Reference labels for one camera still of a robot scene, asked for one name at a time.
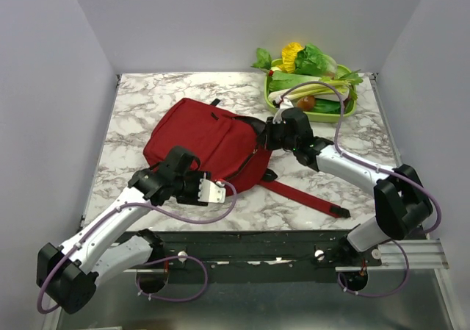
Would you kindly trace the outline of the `red student backpack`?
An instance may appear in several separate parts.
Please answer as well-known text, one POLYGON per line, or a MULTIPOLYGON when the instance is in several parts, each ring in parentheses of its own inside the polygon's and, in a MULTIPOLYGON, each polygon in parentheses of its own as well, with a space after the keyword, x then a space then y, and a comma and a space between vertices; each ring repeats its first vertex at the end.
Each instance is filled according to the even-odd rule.
POLYGON ((147 163, 155 166, 170 149, 181 146, 200 160, 202 171, 230 182, 239 193, 258 185, 331 217, 350 217, 348 209, 280 183, 268 168, 272 152, 259 138, 265 122, 217 105, 217 100, 206 104, 183 98, 172 106, 143 149, 147 163))

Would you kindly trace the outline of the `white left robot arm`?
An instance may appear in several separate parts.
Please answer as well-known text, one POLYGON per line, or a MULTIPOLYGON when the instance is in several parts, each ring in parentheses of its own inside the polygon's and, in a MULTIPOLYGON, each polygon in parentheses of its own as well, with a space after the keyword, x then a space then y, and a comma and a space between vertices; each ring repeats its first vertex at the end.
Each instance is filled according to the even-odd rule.
POLYGON ((176 146, 162 162, 133 174, 114 202, 88 226, 55 246, 44 245, 37 255, 37 310, 48 314, 62 308, 78 312, 97 288, 137 265, 156 267, 163 257, 159 241, 139 232, 115 245, 119 236, 149 212, 161 212, 171 198, 178 203, 206 206, 225 200, 225 185, 200 169, 200 160, 176 146))

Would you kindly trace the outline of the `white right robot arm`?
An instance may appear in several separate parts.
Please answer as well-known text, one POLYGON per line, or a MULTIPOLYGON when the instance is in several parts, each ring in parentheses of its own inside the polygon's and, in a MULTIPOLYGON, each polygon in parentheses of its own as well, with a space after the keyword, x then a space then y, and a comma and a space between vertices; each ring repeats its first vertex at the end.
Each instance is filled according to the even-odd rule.
POLYGON ((335 140, 314 135, 298 108, 278 110, 269 117, 259 140, 266 149, 290 151, 301 165, 339 177, 373 197, 375 216, 352 229, 337 249, 346 265, 363 259, 374 245, 404 239, 433 211, 411 166, 393 168, 348 153, 335 140))

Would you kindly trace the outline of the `green plastic tray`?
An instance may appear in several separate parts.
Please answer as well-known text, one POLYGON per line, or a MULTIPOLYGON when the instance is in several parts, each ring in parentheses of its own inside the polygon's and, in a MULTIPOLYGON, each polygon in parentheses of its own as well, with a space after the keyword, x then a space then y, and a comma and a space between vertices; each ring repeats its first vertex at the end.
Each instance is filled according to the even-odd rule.
POLYGON ((312 112, 304 112, 310 121, 320 122, 320 123, 335 123, 338 121, 340 114, 343 114, 345 117, 351 116, 356 109, 357 99, 343 101, 341 94, 326 82, 333 80, 342 80, 348 82, 354 87, 356 93, 356 87, 363 82, 363 79, 359 71, 351 71, 344 65, 337 66, 337 72, 334 77, 322 77, 317 78, 315 76, 309 75, 298 75, 294 73, 284 73, 278 69, 275 69, 274 66, 278 65, 282 60, 277 59, 273 60, 271 63, 271 69, 267 71, 267 75, 264 80, 264 101, 270 112, 274 113, 279 108, 279 103, 269 102, 267 100, 267 95, 270 91, 287 89, 288 91, 284 94, 292 92, 294 89, 301 87, 303 85, 309 84, 321 84, 330 87, 339 97, 339 102, 328 101, 324 99, 316 98, 316 104, 312 112))

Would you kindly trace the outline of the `brown mushroom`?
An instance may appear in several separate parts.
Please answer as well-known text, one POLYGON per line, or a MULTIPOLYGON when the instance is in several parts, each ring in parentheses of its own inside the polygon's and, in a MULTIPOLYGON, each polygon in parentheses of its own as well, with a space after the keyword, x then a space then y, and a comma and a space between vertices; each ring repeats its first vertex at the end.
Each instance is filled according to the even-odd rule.
POLYGON ((296 106, 303 112, 312 112, 315 104, 316 99, 314 96, 304 96, 297 101, 296 106))

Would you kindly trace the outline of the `green white leek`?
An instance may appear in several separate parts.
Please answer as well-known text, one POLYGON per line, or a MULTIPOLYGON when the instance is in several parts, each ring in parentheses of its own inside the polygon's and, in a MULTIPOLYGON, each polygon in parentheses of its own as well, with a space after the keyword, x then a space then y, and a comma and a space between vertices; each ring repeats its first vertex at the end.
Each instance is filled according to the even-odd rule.
MULTIPOLYGON (((333 80, 326 82, 326 84, 330 85, 331 87, 334 87, 341 94, 343 101, 355 101, 357 99, 357 94, 355 93, 354 87, 346 81, 333 80)), ((269 102, 274 102, 278 104, 281 97, 287 91, 287 89, 270 91, 267 95, 267 100, 269 102)), ((292 103, 294 103, 306 96, 313 96, 319 99, 339 102, 339 97, 336 95, 335 91, 330 87, 321 84, 303 85, 288 93, 286 95, 286 98, 292 103)))

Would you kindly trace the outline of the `green lettuce head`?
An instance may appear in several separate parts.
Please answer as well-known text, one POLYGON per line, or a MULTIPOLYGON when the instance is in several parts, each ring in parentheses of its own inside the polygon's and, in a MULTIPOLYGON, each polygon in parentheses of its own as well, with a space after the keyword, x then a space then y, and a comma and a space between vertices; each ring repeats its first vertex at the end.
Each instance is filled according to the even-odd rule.
POLYGON ((334 77, 336 72, 336 61, 311 43, 308 43, 303 49, 298 51, 294 60, 295 74, 334 77))

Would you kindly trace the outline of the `green leaf sprig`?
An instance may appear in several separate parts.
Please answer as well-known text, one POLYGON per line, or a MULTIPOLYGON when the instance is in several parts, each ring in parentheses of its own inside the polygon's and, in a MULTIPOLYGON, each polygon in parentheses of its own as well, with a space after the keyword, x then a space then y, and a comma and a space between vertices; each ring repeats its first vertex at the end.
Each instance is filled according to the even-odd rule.
POLYGON ((263 48, 256 49, 256 61, 251 65, 252 68, 269 71, 271 69, 272 57, 268 50, 263 48))

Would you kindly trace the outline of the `yellow artificial flower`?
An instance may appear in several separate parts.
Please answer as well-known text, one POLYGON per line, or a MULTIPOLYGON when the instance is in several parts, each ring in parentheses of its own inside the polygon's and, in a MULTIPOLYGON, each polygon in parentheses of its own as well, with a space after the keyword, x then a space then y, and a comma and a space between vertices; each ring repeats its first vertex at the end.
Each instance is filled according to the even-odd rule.
POLYGON ((303 46, 298 42, 291 42, 287 44, 281 51, 282 62, 275 65, 274 68, 284 73, 294 73, 296 69, 295 60, 297 54, 303 50, 303 46))

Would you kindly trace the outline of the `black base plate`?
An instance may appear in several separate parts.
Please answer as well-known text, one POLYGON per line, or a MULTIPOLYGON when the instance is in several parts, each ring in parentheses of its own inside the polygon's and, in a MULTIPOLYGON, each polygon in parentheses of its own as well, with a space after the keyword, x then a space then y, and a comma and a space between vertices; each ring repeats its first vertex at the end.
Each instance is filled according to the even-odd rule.
MULTIPOLYGON (((435 247, 429 240, 404 240, 347 254, 340 231, 139 232, 151 234, 159 245, 148 262, 127 270, 179 284, 195 284, 204 276, 221 284, 334 283, 345 273, 350 284, 364 288, 369 271, 428 268, 435 247)), ((115 245, 137 233, 124 233, 115 245)))

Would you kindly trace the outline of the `aluminium rail frame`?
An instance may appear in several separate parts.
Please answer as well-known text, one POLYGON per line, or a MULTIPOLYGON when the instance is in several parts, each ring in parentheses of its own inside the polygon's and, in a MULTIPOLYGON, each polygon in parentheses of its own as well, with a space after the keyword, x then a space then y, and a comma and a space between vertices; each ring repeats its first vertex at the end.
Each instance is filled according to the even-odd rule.
POLYGON ((85 265, 45 245, 61 329, 457 329, 437 240, 338 259, 336 232, 126 232, 85 265))

